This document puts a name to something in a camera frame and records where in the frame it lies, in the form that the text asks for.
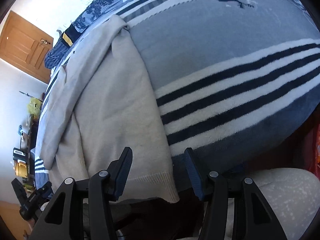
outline bed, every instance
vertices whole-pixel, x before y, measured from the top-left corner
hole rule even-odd
[[[299,0],[94,0],[46,56],[38,149],[61,67],[112,15],[148,71],[178,191],[191,186],[185,148],[225,172],[279,145],[320,102],[320,34]],[[49,179],[39,151],[37,187]]]

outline door handle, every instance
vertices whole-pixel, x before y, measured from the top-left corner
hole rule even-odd
[[[44,40],[44,39],[41,39],[41,41],[44,43],[44,44],[51,44],[50,42],[48,42],[48,41],[46,41],[46,40]]]

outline door panel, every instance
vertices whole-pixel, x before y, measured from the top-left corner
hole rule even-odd
[[[0,58],[29,75],[50,81],[50,70],[44,67],[44,57],[52,48],[53,38],[13,11],[0,36]]]

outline yellow plastic bag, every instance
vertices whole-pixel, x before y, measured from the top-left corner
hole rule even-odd
[[[35,117],[40,116],[42,102],[37,98],[31,98],[29,104],[27,105],[28,112],[33,114]]]

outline beige sweater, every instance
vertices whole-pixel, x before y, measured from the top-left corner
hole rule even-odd
[[[86,36],[52,88],[40,157],[56,190],[119,158],[133,162],[120,201],[179,200],[170,149],[145,65],[126,23],[113,16]]]

